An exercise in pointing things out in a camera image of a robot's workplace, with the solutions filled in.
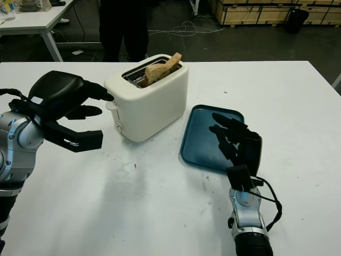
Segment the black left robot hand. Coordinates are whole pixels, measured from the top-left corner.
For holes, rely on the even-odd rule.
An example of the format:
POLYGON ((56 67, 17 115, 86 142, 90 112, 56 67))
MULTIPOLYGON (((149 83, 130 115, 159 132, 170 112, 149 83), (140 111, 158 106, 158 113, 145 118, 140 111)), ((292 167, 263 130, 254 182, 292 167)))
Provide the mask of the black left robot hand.
POLYGON ((80 76, 61 71, 50 71, 31 88, 28 96, 31 108, 45 121, 57 121, 63 117, 81 120, 102 114, 95 106, 84 105, 88 99, 111 102, 114 97, 103 86, 80 76))

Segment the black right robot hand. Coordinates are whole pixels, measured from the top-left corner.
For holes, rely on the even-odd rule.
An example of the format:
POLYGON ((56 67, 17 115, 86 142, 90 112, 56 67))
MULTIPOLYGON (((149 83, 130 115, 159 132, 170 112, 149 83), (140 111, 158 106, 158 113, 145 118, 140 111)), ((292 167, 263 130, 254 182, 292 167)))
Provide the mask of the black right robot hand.
POLYGON ((233 166, 246 165, 250 175, 255 177, 261 161, 262 137, 235 118, 218 113, 212 113, 212 118, 217 123, 210 126, 209 130, 216 135, 224 157, 233 166))

